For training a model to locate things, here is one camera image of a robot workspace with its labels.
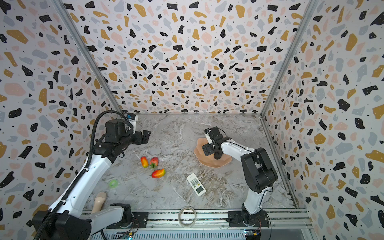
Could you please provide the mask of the red yellow fake mango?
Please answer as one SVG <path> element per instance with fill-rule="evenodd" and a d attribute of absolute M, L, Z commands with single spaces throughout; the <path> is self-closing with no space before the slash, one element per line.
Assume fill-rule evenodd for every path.
<path fill-rule="evenodd" d="M 152 174 L 151 174 L 151 177 L 153 179 L 157 179 L 157 178 L 163 177 L 165 174 L 166 174 L 166 170 L 165 169 L 160 169 L 160 170 L 153 171 Z"/>

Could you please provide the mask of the red orange fake peach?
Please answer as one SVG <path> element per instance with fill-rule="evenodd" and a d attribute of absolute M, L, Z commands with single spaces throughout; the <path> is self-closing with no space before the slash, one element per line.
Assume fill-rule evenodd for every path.
<path fill-rule="evenodd" d="M 143 168 L 147 168 L 149 166 L 148 159 L 146 157 L 141 157 L 141 164 Z"/>

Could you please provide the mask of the red fake strawberry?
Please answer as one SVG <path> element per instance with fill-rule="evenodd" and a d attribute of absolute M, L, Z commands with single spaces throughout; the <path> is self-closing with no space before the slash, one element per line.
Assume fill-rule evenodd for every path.
<path fill-rule="evenodd" d="M 159 165 L 159 158 L 158 157 L 153 157 L 151 160 L 150 160 L 150 165 L 149 167 L 151 169 L 156 169 Z"/>

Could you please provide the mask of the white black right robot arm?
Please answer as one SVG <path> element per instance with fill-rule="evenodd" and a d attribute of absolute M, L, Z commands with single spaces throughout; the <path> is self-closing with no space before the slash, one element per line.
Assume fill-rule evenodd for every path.
<path fill-rule="evenodd" d="M 249 190 L 242 205 L 241 217 L 245 225 L 253 226 L 258 222 L 267 195 L 273 192 L 273 185 L 278 180 L 278 174 L 265 149 L 253 149 L 238 144 L 232 138 L 224 137 L 220 130 L 218 127 L 205 129 L 204 133 L 208 143 L 202 146 L 202 150 L 205 156 L 213 155 L 215 160 L 223 155 L 229 155 L 242 163 Z"/>

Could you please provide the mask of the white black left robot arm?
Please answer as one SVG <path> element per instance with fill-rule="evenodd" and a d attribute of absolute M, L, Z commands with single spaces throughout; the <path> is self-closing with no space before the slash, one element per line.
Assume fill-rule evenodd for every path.
<path fill-rule="evenodd" d="M 32 219 L 36 240 L 87 240 L 106 227 L 128 218 L 129 207 L 114 204 L 83 216 L 84 206 L 104 173 L 130 145 L 145 145 L 150 131 L 136 131 L 134 120 L 115 119 L 105 124 L 106 133 L 92 146 L 86 163 L 66 191 L 46 211 Z"/>

